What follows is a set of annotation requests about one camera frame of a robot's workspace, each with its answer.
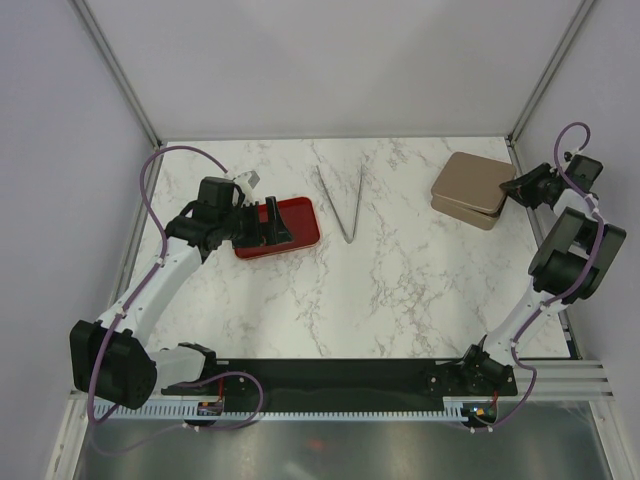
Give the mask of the tan box lid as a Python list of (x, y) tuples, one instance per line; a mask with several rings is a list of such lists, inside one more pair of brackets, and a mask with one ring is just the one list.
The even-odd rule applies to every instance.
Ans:
[(506, 199), (500, 185), (513, 180), (515, 175), (511, 163), (455, 152), (432, 185), (431, 195), (456, 207), (494, 216)]

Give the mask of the metal tongs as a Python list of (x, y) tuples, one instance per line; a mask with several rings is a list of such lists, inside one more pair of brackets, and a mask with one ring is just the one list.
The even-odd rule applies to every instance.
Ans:
[(346, 203), (339, 207), (333, 190), (324, 178), (323, 169), (320, 165), (315, 166), (320, 192), (323, 199), (327, 202), (329, 212), (332, 214), (338, 230), (346, 245), (352, 245), (356, 240), (359, 227), (360, 209), (363, 198), (366, 168), (360, 163), (357, 169), (356, 182), (354, 188), (350, 191), (350, 197), (345, 197)]

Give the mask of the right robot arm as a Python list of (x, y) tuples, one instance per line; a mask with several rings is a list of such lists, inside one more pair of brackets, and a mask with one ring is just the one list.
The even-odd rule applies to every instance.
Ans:
[(549, 206), (557, 220), (535, 253), (522, 298), (494, 330), (469, 347), (457, 369), (467, 394), (515, 395), (513, 368), (519, 348), (543, 324), (578, 300), (592, 296), (619, 253), (627, 233), (607, 222), (591, 187), (601, 162), (564, 154), (564, 168), (547, 163), (500, 188), (524, 207)]

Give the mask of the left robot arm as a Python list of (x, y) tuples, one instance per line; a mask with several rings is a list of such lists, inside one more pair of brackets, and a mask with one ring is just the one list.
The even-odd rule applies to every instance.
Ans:
[(173, 297), (223, 242), (235, 248), (292, 242), (275, 198), (253, 199), (258, 182), (254, 171), (204, 178), (196, 199), (162, 227), (159, 250), (134, 283), (97, 320), (76, 323), (70, 351), (78, 390), (135, 410), (173, 385), (185, 383), (197, 394), (216, 388), (218, 369), (206, 362), (210, 350), (194, 343), (156, 352), (146, 346)]

